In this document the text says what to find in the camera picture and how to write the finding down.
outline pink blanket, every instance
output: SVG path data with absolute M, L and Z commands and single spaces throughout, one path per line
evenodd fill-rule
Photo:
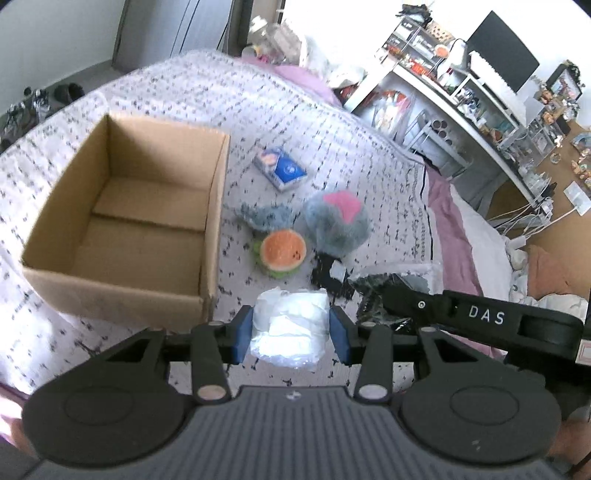
M 443 257 L 443 287 L 470 295 L 482 296 L 472 246 L 466 237 L 459 208 L 453 201 L 450 183 L 432 168 L 429 176 L 429 208 L 435 214 L 437 234 Z M 505 352 L 488 345 L 452 335 L 466 345 L 492 358 L 502 358 Z

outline picture frame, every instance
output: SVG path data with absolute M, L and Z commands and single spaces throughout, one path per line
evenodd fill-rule
M 558 68 L 546 81 L 548 89 L 552 93 L 567 93 L 571 100 L 577 100 L 582 94 L 582 90 L 577 84 L 575 78 L 570 72 L 569 64 L 561 63 Z

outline computer monitor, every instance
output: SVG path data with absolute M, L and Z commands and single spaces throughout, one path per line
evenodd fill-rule
M 492 11 L 467 44 L 468 52 L 476 50 L 514 92 L 540 65 L 519 37 Z

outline pink patch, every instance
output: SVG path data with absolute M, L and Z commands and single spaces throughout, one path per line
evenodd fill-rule
M 361 202 L 351 192 L 344 190 L 342 192 L 327 193 L 323 197 L 329 205 L 334 205 L 340 210 L 345 223 L 351 223 L 355 216 L 361 211 Z

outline watermelon plush toy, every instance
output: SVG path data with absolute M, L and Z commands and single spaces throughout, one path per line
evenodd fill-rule
M 306 258 L 306 242 L 291 230 L 279 230 L 254 245 L 257 263 L 273 278 L 290 275 Z

